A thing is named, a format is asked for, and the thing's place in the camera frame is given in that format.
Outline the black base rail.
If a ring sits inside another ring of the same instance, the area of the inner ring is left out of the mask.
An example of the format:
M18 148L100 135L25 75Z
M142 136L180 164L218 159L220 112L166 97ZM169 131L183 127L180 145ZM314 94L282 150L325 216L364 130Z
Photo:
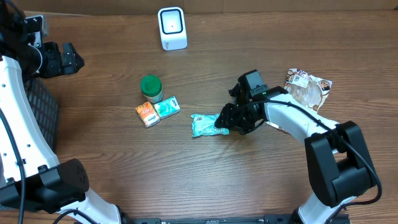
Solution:
M234 217L234 218L188 218L162 220L160 218L135 218L127 223L131 224L291 224L300 223L298 218L289 214L264 215L263 217Z

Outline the green lidded jar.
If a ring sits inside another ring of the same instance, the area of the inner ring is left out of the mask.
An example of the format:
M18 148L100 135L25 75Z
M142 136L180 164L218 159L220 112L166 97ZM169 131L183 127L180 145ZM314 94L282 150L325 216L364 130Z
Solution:
M140 88L141 88L142 94L152 104L161 102L164 98L164 91L162 88L162 83L161 83L160 79L155 75L145 76L141 80Z

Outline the white barcode scanner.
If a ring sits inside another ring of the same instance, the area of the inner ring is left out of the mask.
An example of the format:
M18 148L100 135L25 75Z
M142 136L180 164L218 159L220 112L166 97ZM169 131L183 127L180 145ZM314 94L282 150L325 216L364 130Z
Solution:
M166 51L185 49L188 45L185 17L180 7L166 7L158 11L162 48Z

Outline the beige plastic pouch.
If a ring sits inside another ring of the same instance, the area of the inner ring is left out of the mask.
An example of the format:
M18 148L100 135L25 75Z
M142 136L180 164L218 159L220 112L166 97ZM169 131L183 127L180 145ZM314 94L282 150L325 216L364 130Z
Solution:
M305 109L317 117L318 110L324 104L332 87L332 81L311 75L303 70L291 68L285 78L284 90L271 98L277 103L266 104L267 124L288 133L296 133L297 128L303 128L305 134L324 133L326 129L313 122L307 115L293 106Z

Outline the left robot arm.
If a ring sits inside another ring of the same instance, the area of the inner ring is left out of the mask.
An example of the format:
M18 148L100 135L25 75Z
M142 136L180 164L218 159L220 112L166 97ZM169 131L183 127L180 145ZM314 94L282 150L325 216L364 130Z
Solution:
M78 159L55 154L60 109L43 79L84 66L74 46L43 42L43 16L1 2L1 207L57 213L78 223L127 223L127 215L90 188Z

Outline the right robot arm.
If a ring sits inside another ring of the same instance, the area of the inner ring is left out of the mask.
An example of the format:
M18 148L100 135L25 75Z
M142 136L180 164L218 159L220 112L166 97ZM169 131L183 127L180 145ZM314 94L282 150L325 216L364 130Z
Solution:
M217 128L245 135L268 121L305 146L311 196L290 215L265 215L264 223L349 223L342 210L381 198L381 181L356 123L310 111L281 86L269 88L257 70L241 75L229 95L234 102L221 110Z

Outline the orange snack packet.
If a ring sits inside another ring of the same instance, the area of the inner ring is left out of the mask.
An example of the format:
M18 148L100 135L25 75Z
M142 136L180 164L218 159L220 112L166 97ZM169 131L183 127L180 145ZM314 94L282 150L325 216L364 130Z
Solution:
M149 101L137 106L136 111L147 128L160 121L159 115Z

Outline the green white small box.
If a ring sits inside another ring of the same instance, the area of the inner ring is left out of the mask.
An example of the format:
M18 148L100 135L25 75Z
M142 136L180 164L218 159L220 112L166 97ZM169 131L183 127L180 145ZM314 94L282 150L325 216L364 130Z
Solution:
M167 98L164 101L156 103L154 108L159 115L160 119L165 119L169 116L180 112L180 105L175 96Z

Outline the teal packet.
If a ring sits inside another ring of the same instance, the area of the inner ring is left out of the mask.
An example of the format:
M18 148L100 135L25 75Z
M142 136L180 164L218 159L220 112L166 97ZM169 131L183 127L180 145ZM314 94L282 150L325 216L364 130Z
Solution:
M192 114L192 137L228 135L228 129L215 127L215 121L219 116L219 114Z

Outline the grey plastic mesh basket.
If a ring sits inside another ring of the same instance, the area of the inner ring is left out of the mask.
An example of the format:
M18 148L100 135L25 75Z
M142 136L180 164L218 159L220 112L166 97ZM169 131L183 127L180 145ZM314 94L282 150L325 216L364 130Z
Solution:
M40 132L55 152L60 116L58 103L39 78L26 81L24 88Z

